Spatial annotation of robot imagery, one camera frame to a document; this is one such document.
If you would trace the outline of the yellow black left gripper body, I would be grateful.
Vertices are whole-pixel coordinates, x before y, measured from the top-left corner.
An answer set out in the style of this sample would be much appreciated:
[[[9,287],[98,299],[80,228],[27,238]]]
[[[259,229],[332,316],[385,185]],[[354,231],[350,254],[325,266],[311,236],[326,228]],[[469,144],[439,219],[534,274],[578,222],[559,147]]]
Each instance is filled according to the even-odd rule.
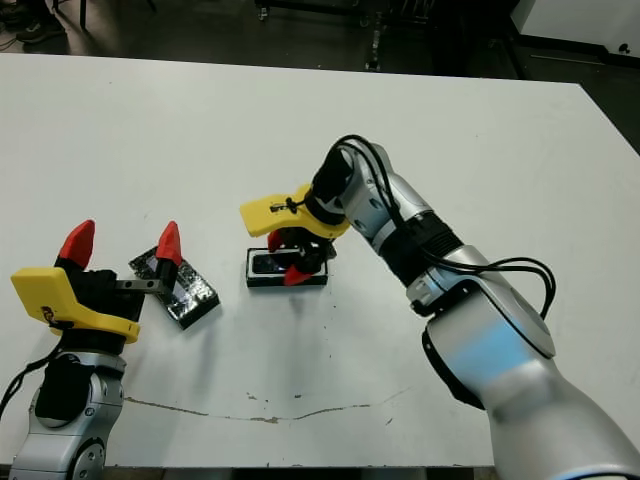
[[[165,292],[158,279],[120,280],[111,270],[23,268],[11,282],[27,314],[59,334],[64,346],[107,353],[137,341],[145,297]]]

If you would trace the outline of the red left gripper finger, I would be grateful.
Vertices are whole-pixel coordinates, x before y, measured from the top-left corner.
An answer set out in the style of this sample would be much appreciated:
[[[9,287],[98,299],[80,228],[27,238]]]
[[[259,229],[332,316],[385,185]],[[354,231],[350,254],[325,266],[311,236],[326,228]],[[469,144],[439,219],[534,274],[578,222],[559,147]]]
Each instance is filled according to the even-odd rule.
[[[170,221],[162,232],[155,251],[155,277],[159,296],[171,296],[181,265],[181,239],[178,225]]]
[[[95,221],[85,220],[77,225],[66,237],[54,266],[65,271],[84,271],[93,252]]]

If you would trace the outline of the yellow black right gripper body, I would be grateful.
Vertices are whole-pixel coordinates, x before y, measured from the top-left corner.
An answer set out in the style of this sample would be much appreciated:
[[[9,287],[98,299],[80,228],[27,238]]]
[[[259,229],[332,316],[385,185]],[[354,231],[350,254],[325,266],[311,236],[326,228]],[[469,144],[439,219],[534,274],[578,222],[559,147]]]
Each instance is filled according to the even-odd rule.
[[[346,216],[326,209],[313,194],[312,186],[305,184],[293,194],[273,194],[252,200],[239,207],[248,234],[265,237],[280,230],[283,246],[271,253],[317,253],[320,270],[335,257],[334,241],[349,228]]]

